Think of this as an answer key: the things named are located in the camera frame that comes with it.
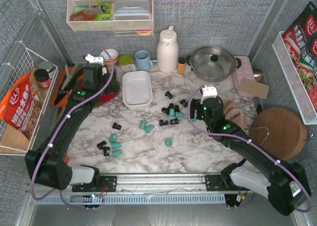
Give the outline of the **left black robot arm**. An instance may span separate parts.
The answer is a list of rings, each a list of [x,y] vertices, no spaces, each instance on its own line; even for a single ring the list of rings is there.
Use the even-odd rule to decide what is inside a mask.
[[[49,137],[36,150],[29,150],[25,162],[31,184],[64,190],[79,183],[79,174],[65,161],[69,145],[81,123],[101,101],[102,95],[119,90],[114,68],[88,63],[66,86],[70,92],[64,113]]]

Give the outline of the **white storage basket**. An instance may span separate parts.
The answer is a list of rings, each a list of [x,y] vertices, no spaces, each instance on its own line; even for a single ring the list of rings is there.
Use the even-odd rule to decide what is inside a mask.
[[[133,111],[149,108],[153,101],[151,78],[148,72],[127,72],[122,77],[123,103]]]

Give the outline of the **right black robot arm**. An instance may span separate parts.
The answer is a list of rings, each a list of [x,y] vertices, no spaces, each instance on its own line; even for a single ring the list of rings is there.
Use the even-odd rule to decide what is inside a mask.
[[[219,97],[190,98],[187,114],[189,121],[196,116],[205,123],[206,129],[197,127],[197,131],[235,151],[258,170],[248,173],[243,163],[230,164],[221,172],[225,185],[241,186],[262,195],[284,216],[312,210],[312,193],[304,167],[280,160],[255,144],[242,128],[225,119]]]

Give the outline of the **red cloth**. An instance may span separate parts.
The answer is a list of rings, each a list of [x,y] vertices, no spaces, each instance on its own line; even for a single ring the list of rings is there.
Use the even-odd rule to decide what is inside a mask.
[[[117,96],[117,93],[103,94],[100,97],[100,102],[108,102],[108,101],[112,100],[113,98],[115,98],[116,96]]]

